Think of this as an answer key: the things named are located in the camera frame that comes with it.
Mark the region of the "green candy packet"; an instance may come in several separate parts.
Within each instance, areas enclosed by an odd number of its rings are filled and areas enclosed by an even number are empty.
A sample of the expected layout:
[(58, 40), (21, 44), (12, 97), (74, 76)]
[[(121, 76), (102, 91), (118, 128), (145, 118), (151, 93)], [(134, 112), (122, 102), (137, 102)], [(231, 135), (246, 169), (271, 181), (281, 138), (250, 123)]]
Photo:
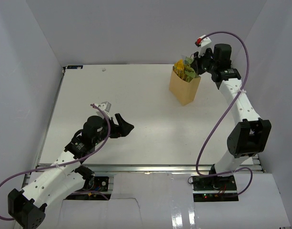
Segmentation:
[(191, 64), (193, 62), (193, 59), (190, 57), (185, 57), (183, 59), (183, 64), (184, 64), (184, 73), (186, 76), (189, 76), (190, 78), (195, 78), (196, 77), (196, 72), (195, 70), (191, 67)]

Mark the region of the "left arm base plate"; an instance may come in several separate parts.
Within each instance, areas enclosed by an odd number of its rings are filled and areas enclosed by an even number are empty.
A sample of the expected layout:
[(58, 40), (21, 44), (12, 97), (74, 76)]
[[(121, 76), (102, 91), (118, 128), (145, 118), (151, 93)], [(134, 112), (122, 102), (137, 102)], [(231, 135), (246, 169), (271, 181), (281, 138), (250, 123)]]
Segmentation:
[(74, 200), (109, 200), (109, 177), (91, 177), (85, 181), (83, 187), (69, 197)]

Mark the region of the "light green sachet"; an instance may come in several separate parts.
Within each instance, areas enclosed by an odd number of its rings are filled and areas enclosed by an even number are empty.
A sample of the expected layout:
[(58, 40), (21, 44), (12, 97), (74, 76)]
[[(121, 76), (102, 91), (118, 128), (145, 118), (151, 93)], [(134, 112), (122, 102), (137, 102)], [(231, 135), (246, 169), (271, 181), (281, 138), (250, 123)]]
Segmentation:
[(187, 74), (185, 81), (188, 82), (188, 83), (190, 83), (194, 78), (195, 78), (195, 75), (194, 74), (193, 75), (188, 75)]

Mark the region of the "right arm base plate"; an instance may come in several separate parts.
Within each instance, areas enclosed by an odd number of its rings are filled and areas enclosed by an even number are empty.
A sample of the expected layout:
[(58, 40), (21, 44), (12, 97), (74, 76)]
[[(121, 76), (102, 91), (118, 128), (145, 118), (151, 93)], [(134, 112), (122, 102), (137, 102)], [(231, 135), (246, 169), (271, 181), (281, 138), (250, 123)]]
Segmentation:
[(192, 185), (193, 200), (195, 203), (239, 201), (234, 176), (190, 176), (188, 178), (188, 184)]

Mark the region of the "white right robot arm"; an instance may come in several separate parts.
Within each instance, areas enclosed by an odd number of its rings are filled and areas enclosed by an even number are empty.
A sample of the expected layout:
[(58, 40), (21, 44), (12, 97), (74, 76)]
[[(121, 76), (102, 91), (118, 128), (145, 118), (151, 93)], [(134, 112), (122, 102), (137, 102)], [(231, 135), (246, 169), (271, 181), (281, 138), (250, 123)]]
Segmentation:
[(227, 137), (227, 151), (212, 165), (208, 183), (214, 190), (220, 190), (228, 177), (248, 158), (262, 152), (266, 146), (272, 125), (254, 110), (237, 69), (231, 66), (232, 48), (228, 44), (210, 44), (197, 42), (200, 51), (194, 54), (192, 68), (198, 74), (210, 73), (217, 89), (228, 103), (227, 112), (231, 112), (235, 127)]

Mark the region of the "yellow M&M packet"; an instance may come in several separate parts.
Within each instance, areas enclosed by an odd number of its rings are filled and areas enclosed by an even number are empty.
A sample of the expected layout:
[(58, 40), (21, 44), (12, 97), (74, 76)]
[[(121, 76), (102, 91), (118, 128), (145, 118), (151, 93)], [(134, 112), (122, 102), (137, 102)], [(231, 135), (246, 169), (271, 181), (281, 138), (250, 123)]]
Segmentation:
[(178, 68), (181, 68), (181, 77), (180, 78), (185, 81), (186, 74), (185, 74), (185, 67), (184, 67), (183, 60), (182, 59), (178, 60), (174, 65), (178, 65)]
[(178, 68), (178, 65), (173, 65), (172, 69), (178, 77), (181, 77), (181, 68)]

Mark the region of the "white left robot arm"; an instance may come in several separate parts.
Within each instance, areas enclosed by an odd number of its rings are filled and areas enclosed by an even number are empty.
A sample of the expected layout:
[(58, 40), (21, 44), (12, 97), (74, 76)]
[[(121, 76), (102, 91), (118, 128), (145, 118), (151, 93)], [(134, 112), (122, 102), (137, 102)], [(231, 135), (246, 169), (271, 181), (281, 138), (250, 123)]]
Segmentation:
[(90, 190), (94, 185), (94, 172), (83, 166), (84, 157), (93, 153), (105, 138), (127, 136), (134, 125), (120, 114), (113, 119), (93, 115), (65, 146), (52, 168), (45, 170), (31, 184), (8, 194), (8, 212), (24, 228), (36, 229), (45, 219), (45, 209), (65, 199), (73, 192)]

